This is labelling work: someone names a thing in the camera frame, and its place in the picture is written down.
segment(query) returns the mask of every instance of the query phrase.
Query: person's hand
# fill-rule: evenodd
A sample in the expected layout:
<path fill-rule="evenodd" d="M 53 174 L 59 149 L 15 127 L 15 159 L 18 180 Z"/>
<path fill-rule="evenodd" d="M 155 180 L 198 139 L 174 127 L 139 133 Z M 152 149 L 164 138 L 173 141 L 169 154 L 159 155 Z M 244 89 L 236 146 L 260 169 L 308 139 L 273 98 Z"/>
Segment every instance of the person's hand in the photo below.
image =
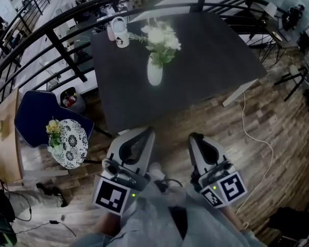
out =
<path fill-rule="evenodd" d="M 231 223 L 237 228 L 237 230 L 241 232 L 245 229 L 241 220 L 238 218 L 231 206 L 225 206 L 220 208 L 219 210 L 224 216 L 227 217 L 228 220 L 231 221 Z"/>
<path fill-rule="evenodd" d="M 114 237 L 120 232 L 120 229 L 120 216 L 106 212 L 99 217 L 94 232 Z"/>

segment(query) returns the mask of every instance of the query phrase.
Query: round plate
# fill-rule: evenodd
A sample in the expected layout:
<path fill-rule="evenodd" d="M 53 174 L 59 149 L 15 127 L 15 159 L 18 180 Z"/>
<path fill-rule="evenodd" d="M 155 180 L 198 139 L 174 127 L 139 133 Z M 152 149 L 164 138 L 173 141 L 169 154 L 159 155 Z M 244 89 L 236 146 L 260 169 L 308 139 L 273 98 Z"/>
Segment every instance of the round plate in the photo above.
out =
<path fill-rule="evenodd" d="M 283 39 L 278 35 L 276 32 L 272 32 L 272 34 L 280 41 L 283 41 Z"/>
<path fill-rule="evenodd" d="M 63 152 L 54 154 L 54 159 L 67 169 L 79 167 L 85 160 L 88 150 L 86 131 L 80 123 L 71 119 L 60 121 Z"/>

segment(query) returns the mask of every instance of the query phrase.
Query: cable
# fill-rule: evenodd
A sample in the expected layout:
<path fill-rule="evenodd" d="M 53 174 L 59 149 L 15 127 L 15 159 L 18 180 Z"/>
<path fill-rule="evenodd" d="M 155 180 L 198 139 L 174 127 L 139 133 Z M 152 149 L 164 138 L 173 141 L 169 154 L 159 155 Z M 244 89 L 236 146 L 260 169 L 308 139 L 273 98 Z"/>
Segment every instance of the cable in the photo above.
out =
<path fill-rule="evenodd" d="M 50 220 L 49 222 L 44 223 L 44 224 L 41 224 L 41 225 L 39 225 L 38 227 L 31 228 L 31 229 L 26 230 L 26 231 L 20 231 L 20 232 L 18 232 L 18 233 L 16 233 L 16 234 L 28 232 L 28 231 L 31 231 L 31 230 L 36 230 L 36 229 L 40 228 L 41 226 L 48 225 L 48 224 L 62 224 L 62 225 L 64 225 L 65 228 L 67 228 L 70 232 L 72 232 L 73 235 L 74 235 L 75 237 L 77 237 L 77 235 L 73 232 L 73 230 L 71 230 L 71 229 L 70 229 L 68 226 L 66 226 L 64 223 L 59 222 L 59 221 L 56 221 L 56 220 Z"/>
<path fill-rule="evenodd" d="M 77 235 L 73 232 L 73 230 L 71 230 L 71 229 L 70 229 L 68 226 L 66 226 L 63 222 L 58 222 L 58 223 L 63 224 L 63 225 L 65 226 L 65 228 L 67 228 L 70 232 L 73 233 L 73 235 L 74 235 L 75 237 L 77 237 Z"/>
<path fill-rule="evenodd" d="M 31 228 L 31 229 L 26 230 L 26 231 L 21 231 L 21 232 L 15 233 L 15 234 L 25 233 L 25 232 L 28 232 L 28 231 L 31 231 L 31 230 L 36 230 L 36 229 L 40 228 L 41 226 L 44 226 L 44 225 L 47 225 L 47 224 L 50 224 L 50 222 L 47 222 L 47 223 L 41 224 L 41 225 L 39 225 L 38 227 Z"/>
<path fill-rule="evenodd" d="M 18 219 L 18 220 L 22 220 L 22 221 L 30 221 L 32 219 L 32 209 L 31 209 L 31 204 L 30 204 L 29 200 L 24 195 L 22 195 L 22 194 L 19 194 L 19 193 L 16 193 L 16 192 L 12 192 L 12 191 L 9 191 L 9 190 L 7 190 L 7 191 L 9 193 L 13 193 L 15 195 L 19 195 L 19 196 L 23 197 L 27 201 L 27 203 L 29 204 L 30 218 L 28 220 L 23 220 L 23 219 L 18 218 L 18 217 L 15 217 L 15 218 Z"/>
<path fill-rule="evenodd" d="M 181 187 L 183 187 L 182 183 L 176 179 L 163 179 L 160 181 L 160 183 L 163 183 L 163 182 L 167 182 L 167 181 L 174 181 L 176 183 L 178 183 Z"/>
<path fill-rule="evenodd" d="M 7 191 L 9 192 L 9 189 L 8 189 L 8 184 L 7 184 L 7 182 L 6 182 L 6 180 L 5 179 L 3 179 L 3 177 L 0 175 L 0 183 L 1 183 L 1 186 L 2 186 L 2 188 L 3 188 L 3 190 L 4 190 L 4 183 L 3 183 L 3 181 L 6 183 L 6 187 L 7 187 Z"/>
<path fill-rule="evenodd" d="M 246 202 L 249 200 L 249 198 L 250 198 L 250 197 L 253 195 L 253 193 L 258 189 L 258 187 L 260 187 L 260 185 L 262 184 L 262 182 L 263 182 L 264 179 L 266 178 L 266 175 L 267 175 L 267 173 L 269 172 L 269 170 L 270 170 L 270 168 L 271 168 L 271 165 L 272 165 L 272 161 L 273 161 L 273 149 L 272 149 L 271 145 L 270 145 L 268 142 L 266 142 L 266 141 L 258 140 L 258 139 L 256 139 L 256 138 L 250 136 L 250 135 L 246 132 L 246 130 L 245 130 L 245 122 L 244 122 L 244 110 L 245 110 L 245 107 L 246 107 L 245 93 L 243 93 L 243 96 L 244 96 L 244 108 L 243 108 L 243 111 L 242 111 L 243 130 L 244 130 L 245 134 L 246 134 L 249 138 L 253 139 L 254 141 L 267 144 L 268 147 L 270 147 L 270 149 L 271 149 L 271 151 L 272 151 L 272 154 L 271 154 L 271 159 L 270 159 L 269 167 L 268 167 L 267 171 L 264 173 L 263 178 L 261 179 L 261 181 L 259 182 L 259 184 L 255 187 L 255 189 L 250 193 L 250 195 L 248 195 L 248 197 L 247 197 L 247 199 L 244 201 L 244 203 L 238 208 L 236 214 L 239 213 L 240 209 L 241 209 L 242 207 L 244 207 L 244 205 L 245 205 Z"/>

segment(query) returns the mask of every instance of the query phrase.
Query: office chair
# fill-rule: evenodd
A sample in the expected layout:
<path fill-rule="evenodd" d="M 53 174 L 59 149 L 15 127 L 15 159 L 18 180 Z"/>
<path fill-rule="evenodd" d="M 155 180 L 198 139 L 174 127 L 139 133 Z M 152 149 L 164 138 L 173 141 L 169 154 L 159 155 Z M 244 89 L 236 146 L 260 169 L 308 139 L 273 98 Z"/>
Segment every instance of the office chair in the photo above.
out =
<path fill-rule="evenodd" d="M 309 72 L 308 72 L 308 69 L 305 66 L 303 66 L 301 68 L 297 68 L 295 65 L 291 65 L 289 67 L 289 73 L 282 76 L 281 80 L 274 84 L 274 85 L 278 85 L 278 84 L 281 84 L 281 83 L 289 81 L 289 80 L 293 80 L 293 79 L 298 78 L 298 77 L 301 77 L 300 81 L 295 85 L 295 87 L 287 95 L 287 97 L 284 99 L 284 101 L 287 101 L 290 98 L 290 96 L 292 96 L 292 94 L 297 90 L 297 88 L 300 87 L 300 85 L 302 85 L 302 87 L 305 90 L 309 90 Z"/>

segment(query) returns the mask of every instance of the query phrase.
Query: trash bin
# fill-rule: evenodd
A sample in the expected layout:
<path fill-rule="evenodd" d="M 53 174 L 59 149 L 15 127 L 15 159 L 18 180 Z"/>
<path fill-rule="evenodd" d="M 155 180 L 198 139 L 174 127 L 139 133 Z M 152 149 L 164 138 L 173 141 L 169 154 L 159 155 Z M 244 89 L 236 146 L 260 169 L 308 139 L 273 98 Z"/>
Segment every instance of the trash bin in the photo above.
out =
<path fill-rule="evenodd" d="M 76 101 L 73 104 L 71 104 L 71 106 L 66 106 L 63 100 L 69 98 L 69 96 L 74 96 Z M 86 104 L 82 96 L 76 92 L 76 89 L 74 87 L 68 88 L 64 92 L 62 92 L 60 100 L 62 107 L 67 108 L 75 113 L 82 113 L 86 108 Z"/>

